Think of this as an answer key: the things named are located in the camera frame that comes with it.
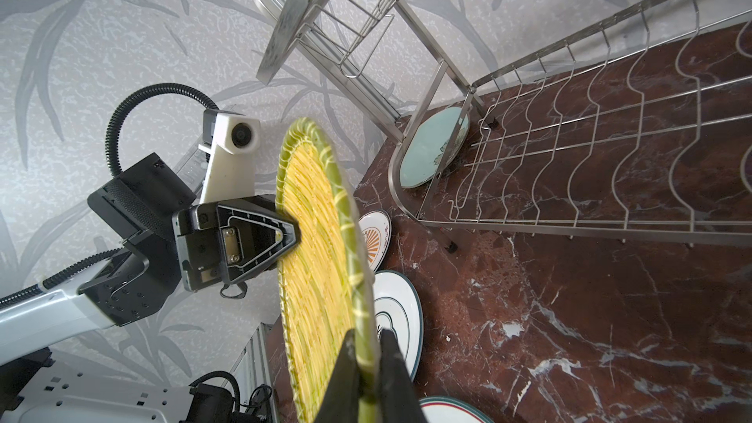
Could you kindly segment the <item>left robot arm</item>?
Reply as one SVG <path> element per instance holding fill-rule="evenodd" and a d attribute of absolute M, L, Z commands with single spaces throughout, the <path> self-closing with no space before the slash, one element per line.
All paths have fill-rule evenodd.
<path fill-rule="evenodd" d="M 275 268 L 300 229 L 270 197 L 243 196 L 255 173 L 251 155 L 213 155 L 202 202 L 156 154 L 114 176 L 89 201 L 123 237 L 121 248 L 2 299 L 1 361 L 154 315 L 178 286 L 244 286 Z"/>

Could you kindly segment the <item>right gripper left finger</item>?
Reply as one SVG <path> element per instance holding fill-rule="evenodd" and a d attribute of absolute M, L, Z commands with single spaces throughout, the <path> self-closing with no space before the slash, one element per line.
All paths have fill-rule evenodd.
<path fill-rule="evenodd" d="M 351 329 L 344 337 L 315 423 L 358 421 L 359 399 L 360 369 L 356 361 L 354 329 Z"/>

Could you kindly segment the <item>large orange sun plate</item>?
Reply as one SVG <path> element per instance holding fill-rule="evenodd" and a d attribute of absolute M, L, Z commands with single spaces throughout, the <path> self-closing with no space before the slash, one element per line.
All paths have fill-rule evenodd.
<path fill-rule="evenodd" d="M 419 401 L 428 423 L 493 423 L 479 409 L 449 397 L 428 397 Z"/>

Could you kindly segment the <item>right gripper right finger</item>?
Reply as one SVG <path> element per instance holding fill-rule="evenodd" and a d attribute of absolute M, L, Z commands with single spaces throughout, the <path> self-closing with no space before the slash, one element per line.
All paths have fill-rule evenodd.
<path fill-rule="evenodd" d="M 391 329 L 385 329 L 379 341 L 381 358 L 378 398 L 383 421 L 426 423 L 396 335 Z"/>

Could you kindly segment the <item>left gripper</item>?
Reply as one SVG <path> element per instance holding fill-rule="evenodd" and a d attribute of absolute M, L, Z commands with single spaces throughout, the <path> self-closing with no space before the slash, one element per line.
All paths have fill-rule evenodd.
<path fill-rule="evenodd" d="M 198 204 L 172 216 L 182 285 L 197 292 L 238 285 L 276 268 L 301 240 L 300 227 L 270 195 Z"/>

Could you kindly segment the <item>yellow green striped plate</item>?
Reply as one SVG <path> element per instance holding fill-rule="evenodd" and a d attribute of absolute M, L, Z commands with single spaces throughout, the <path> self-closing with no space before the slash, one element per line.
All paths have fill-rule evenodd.
<path fill-rule="evenodd" d="M 297 221 L 298 245 L 278 262 L 281 321 L 299 421 L 324 402 L 340 346 L 354 334 L 358 422 L 379 422 L 380 350 L 373 282 L 358 208 L 325 131 L 309 117 L 287 130 L 275 205 Z"/>

